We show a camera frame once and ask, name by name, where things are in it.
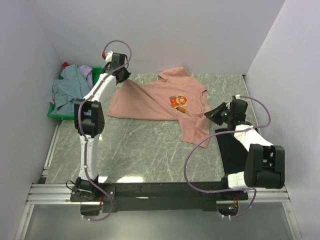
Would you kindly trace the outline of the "pink printed t-shirt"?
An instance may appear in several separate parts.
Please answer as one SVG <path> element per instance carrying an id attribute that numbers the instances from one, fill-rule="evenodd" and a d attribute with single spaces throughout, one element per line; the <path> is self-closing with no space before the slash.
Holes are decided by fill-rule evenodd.
<path id="1" fill-rule="evenodd" d="M 183 142 L 206 148 L 211 110 L 207 89 L 185 67 L 158 73 L 158 79 L 138 84 L 127 79 L 115 91 L 106 114 L 119 119 L 178 121 Z"/>

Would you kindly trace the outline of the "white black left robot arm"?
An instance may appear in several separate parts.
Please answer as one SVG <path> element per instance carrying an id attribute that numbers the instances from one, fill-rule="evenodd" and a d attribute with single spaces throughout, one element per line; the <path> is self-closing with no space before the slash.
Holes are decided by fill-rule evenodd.
<path id="1" fill-rule="evenodd" d="M 99 137 L 105 127 L 102 102 L 131 75 L 127 70 L 131 56 L 110 51 L 104 52 L 102 58 L 106 65 L 97 82 L 85 97 L 74 102 L 74 126 L 81 144 L 81 167 L 75 186 L 88 201 L 100 195 L 97 155 Z"/>

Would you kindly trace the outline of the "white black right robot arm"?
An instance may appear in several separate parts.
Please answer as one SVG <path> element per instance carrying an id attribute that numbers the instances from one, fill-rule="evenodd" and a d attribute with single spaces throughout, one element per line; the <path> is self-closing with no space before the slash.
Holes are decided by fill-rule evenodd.
<path id="1" fill-rule="evenodd" d="M 285 150 L 266 141 L 251 123 L 246 121 L 248 103 L 234 96 L 204 115 L 217 125 L 227 124 L 227 130 L 247 150 L 244 170 L 227 176 L 219 187 L 222 198 L 230 200 L 237 189 L 281 189 L 285 184 Z"/>

